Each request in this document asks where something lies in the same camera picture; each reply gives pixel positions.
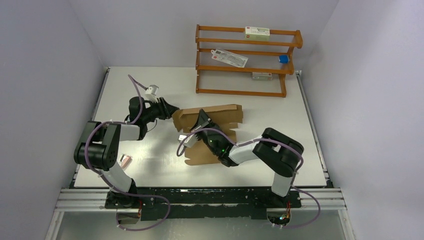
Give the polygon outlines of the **brown cardboard box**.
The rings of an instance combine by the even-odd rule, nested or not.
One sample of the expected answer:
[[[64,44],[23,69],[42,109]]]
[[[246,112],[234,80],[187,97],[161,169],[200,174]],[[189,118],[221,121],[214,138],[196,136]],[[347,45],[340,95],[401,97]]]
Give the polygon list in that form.
[[[235,167],[230,150],[235,148],[234,129],[243,122],[243,108],[239,104],[216,105],[177,110],[172,120],[178,137],[177,156],[184,156],[189,166],[223,164]]]

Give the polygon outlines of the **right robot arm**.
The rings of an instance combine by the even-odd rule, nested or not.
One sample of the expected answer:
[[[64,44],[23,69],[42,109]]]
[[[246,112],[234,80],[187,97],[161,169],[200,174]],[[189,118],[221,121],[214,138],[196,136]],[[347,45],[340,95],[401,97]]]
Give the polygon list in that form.
[[[295,175],[304,163],[303,145],[289,136],[267,127],[258,137],[236,143],[203,109],[199,110],[197,121],[190,132],[180,135],[178,140],[184,150],[202,141],[226,167],[261,160],[274,172],[269,199],[275,207],[282,207],[288,202]]]

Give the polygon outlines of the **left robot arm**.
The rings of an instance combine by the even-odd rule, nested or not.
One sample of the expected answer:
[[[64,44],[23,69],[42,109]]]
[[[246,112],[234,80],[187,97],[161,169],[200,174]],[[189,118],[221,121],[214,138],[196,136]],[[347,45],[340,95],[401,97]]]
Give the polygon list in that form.
[[[76,164],[93,170],[109,185],[107,199],[113,205],[132,208],[139,201],[135,181],[118,163],[119,144],[123,141],[143,140],[148,123],[168,120],[179,110],[163,97],[156,102],[137,96],[129,100],[129,114],[123,123],[88,121],[75,147],[73,159]]]

